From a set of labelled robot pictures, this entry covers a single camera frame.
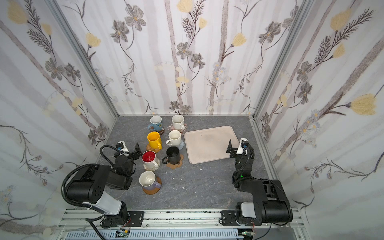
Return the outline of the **white mug red inside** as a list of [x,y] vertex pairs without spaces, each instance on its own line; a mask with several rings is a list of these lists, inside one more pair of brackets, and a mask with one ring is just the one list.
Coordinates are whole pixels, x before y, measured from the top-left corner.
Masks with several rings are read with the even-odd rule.
[[159,159],[155,152],[153,151],[146,151],[142,155],[142,162],[151,162],[154,159]]

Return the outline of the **dark brown round coaster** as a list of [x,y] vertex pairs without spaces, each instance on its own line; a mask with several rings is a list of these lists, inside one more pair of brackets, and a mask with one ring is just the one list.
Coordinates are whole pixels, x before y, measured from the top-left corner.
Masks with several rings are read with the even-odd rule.
[[156,129],[151,129],[151,132],[156,132],[156,133],[158,133],[160,136],[165,132],[165,129],[164,128],[162,128],[161,130],[156,130]]

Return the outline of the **blue mug white inside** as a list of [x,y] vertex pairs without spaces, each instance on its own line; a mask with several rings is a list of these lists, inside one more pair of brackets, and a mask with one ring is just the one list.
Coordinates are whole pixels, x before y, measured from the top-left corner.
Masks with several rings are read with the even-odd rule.
[[161,116],[153,116],[150,118],[150,124],[148,125],[148,130],[151,129],[161,130],[163,127],[163,119]]

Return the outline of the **black mug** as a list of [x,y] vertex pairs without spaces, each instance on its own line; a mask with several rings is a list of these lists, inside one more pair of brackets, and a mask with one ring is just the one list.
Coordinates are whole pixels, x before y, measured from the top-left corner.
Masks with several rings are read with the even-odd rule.
[[181,161],[180,150],[178,147],[172,146],[169,147],[166,151],[166,156],[162,159],[164,165],[171,164],[177,165]]

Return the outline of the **lavender mug white inside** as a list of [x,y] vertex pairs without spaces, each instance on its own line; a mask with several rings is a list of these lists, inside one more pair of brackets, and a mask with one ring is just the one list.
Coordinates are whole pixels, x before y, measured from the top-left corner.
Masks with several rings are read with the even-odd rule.
[[157,181],[157,177],[152,171],[145,171],[139,177],[139,183],[144,190],[152,191],[160,189],[162,185]]

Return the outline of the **grey round felt coaster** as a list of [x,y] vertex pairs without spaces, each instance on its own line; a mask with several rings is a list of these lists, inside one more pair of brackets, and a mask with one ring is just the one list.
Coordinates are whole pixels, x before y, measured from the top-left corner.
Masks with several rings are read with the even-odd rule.
[[180,145],[178,146],[179,150],[181,151],[181,150],[184,148],[184,146],[185,146],[185,143],[184,143],[183,140],[181,140],[181,143],[180,143]]

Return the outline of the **brown paw print coaster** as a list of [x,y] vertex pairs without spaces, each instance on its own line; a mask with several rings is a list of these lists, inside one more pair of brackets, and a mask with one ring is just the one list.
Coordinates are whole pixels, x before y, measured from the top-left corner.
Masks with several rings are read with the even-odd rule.
[[180,168],[183,165],[183,160],[184,160],[184,155],[181,155],[181,159],[180,159],[179,163],[177,163],[176,165],[168,163],[168,164],[166,164],[166,167],[168,167],[172,170],[174,170],[176,168]]

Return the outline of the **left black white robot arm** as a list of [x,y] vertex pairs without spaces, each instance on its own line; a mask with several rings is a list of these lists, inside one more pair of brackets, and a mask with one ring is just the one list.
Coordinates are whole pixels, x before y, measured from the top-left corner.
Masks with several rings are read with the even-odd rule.
[[94,224],[100,222],[100,227],[108,229],[119,227],[125,233],[125,228],[141,227],[143,211],[129,211],[126,203],[109,195],[105,188],[112,190],[128,190],[136,171],[135,161],[142,157],[143,152],[138,144],[130,152],[124,141],[115,146],[108,146],[115,151],[115,160],[106,157],[100,147],[100,155],[108,162],[107,165],[85,164],[72,170],[63,180],[61,195],[64,201],[72,206],[87,208],[100,214],[97,218],[86,218],[100,239],[104,236]]

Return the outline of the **woven multicolour round coaster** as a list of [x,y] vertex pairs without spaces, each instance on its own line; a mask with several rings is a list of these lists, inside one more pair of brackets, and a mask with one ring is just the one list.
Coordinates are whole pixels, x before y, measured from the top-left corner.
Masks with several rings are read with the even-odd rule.
[[144,169],[146,171],[156,171],[160,167],[160,160],[154,159],[151,162],[143,162]]

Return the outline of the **yellow mug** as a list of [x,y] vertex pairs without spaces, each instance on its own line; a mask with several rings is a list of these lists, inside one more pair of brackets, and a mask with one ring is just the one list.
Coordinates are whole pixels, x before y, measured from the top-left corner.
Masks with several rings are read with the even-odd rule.
[[154,131],[147,135],[147,140],[149,141],[149,145],[153,149],[162,150],[162,140],[161,136],[158,132]]

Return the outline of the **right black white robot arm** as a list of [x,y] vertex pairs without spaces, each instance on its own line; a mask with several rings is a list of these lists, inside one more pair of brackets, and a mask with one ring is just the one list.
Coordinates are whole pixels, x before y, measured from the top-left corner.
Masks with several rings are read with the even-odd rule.
[[249,141],[242,138],[237,148],[229,141],[226,153],[235,160],[233,186],[240,192],[251,194],[252,201],[238,202],[234,210],[221,211],[219,223],[234,227],[292,222],[294,214],[281,182],[251,175],[255,151]]

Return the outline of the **pink flower coaster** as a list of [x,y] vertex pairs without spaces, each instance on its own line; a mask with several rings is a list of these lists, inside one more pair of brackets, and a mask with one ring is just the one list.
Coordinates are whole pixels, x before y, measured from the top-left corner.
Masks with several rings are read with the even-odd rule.
[[167,129],[168,131],[174,131],[174,130],[177,130],[181,133],[181,135],[183,136],[186,132],[187,132],[187,127],[188,125],[187,124],[184,124],[184,129],[175,129],[173,125],[168,125]]

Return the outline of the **beige serving tray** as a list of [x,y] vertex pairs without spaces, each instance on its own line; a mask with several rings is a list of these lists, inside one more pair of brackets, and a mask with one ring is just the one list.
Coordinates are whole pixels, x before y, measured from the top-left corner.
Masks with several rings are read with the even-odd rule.
[[239,139],[230,126],[216,127],[187,132],[184,135],[191,164],[202,164],[230,157],[227,151],[229,142],[239,146]]

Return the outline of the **rattan woven round coaster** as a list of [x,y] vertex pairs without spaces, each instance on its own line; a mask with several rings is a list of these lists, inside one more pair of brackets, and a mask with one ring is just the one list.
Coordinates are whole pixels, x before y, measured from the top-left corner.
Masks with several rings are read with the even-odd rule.
[[153,151],[153,152],[155,152],[155,153],[158,153],[158,152],[160,152],[161,150],[162,150],[162,145],[154,145],[154,144],[147,144],[147,146],[146,146],[146,150],[147,151]]

